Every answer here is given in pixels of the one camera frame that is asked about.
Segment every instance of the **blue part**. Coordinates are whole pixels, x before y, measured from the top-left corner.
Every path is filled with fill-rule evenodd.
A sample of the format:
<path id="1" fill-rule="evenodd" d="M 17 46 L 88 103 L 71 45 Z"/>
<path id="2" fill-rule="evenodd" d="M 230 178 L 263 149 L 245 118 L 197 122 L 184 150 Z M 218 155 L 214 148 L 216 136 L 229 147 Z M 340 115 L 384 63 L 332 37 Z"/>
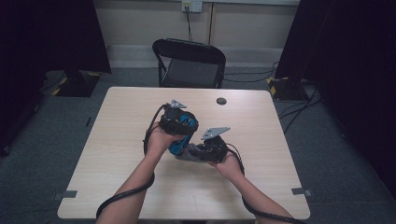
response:
<path id="1" fill-rule="evenodd" d="M 181 122 L 184 122 L 186 119 L 190 119 L 187 115 L 182 115 L 180 118 Z M 195 124 L 195 119 L 190 119 L 190 126 Z M 190 142 L 192 135 L 186 135 L 183 140 L 175 141 L 169 147 L 169 151 L 174 155 L 180 155 L 183 148 Z"/>

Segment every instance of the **person's right arm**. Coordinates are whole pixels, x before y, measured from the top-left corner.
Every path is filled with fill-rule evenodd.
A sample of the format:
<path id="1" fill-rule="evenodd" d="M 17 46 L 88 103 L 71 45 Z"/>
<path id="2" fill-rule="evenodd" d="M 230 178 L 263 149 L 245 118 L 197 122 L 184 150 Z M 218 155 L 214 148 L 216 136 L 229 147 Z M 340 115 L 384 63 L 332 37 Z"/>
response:
<path id="1" fill-rule="evenodd" d="M 282 206 L 273 201 L 259 189 L 257 189 L 249 180 L 242 174 L 239 163 L 235 155 L 228 152 L 225 159 L 221 163 L 209 162 L 211 166 L 215 167 L 219 173 L 228 179 L 242 194 L 246 202 L 255 210 L 279 215 L 282 217 L 292 217 Z M 262 223 L 284 223 L 278 220 L 269 219 L 265 217 L 256 216 L 257 220 Z"/>

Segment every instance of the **chair backrest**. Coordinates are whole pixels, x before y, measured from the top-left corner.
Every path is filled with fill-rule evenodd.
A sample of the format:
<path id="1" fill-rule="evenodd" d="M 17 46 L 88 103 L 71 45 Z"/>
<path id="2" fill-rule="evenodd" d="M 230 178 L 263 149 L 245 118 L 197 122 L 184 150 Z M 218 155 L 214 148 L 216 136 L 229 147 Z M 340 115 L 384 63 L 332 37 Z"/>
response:
<path id="1" fill-rule="evenodd" d="M 226 63 L 221 50 L 203 43 L 164 38 L 156 40 L 152 49 L 160 63 L 162 63 L 161 56 L 184 61 L 222 64 L 223 66 Z"/>

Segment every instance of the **gray carpet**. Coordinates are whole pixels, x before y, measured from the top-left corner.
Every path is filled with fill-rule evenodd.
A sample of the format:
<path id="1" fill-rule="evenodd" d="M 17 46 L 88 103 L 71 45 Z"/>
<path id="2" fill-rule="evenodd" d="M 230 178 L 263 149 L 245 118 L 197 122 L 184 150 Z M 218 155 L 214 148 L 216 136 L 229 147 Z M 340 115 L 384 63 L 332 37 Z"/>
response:
<path id="1" fill-rule="evenodd" d="M 226 73 L 269 70 L 227 68 Z M 45 86 L 61 75 L 48 73 Z M 223 89 L 268 90 L 265 81 L 235 82 L 265 76 L 227 75 Z M 10 155 L 0 158 L 0 223 L 93 223 L 59 219 L 60 201 L 53 199 L 54 194 L 66 190 L 106 90 L 157 85 L 156 68 L 117 68 L 100 78 L 91 98 L 51 96 L 56 86 L 43 91 L 38 112 L 14 140 Z M 313 89 L 306 86 L 309 94 Z M 295 102 L 274 104 L 279 114 L 301 107 Z M 281 120 L 283 128 L 292 117 Z M 313 193 L 307 198 L 311 218 L 306 223 L 396 223 L 396 202 L 368 162 L 345 141 L 339 126 L 326 106 L 318 103 L 304 110 L 286 133 L 302 185 Z"/>

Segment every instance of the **forearm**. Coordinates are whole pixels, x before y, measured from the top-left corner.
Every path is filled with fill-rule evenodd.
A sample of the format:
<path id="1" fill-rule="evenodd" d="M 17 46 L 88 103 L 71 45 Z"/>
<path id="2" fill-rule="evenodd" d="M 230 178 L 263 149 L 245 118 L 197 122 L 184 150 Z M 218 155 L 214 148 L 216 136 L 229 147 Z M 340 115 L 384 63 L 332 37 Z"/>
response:
<path id="1" fill-rule="evenodd" d="M 149 182 L 161 156 L 146 156 L 116 194 L 136 189 Z M 136 223 L 145 200 L 146 190 L 109 204 L 96 223 Z"/>
<path id="2" fill-rule="evenodd" d="M 267 195 L 262 193 L 244 176 L 240 175 L 236 178 L 233 178 L 231 182 L 239 190 L 246 202 L 255 210 L 283 217 L 292 217 L 288 211 L 286 211 L 282 206 L 273 201 Z M 282 223 L 280 221 L 259 216 L 256 216 L 256 218 L 260 223 Z"/>

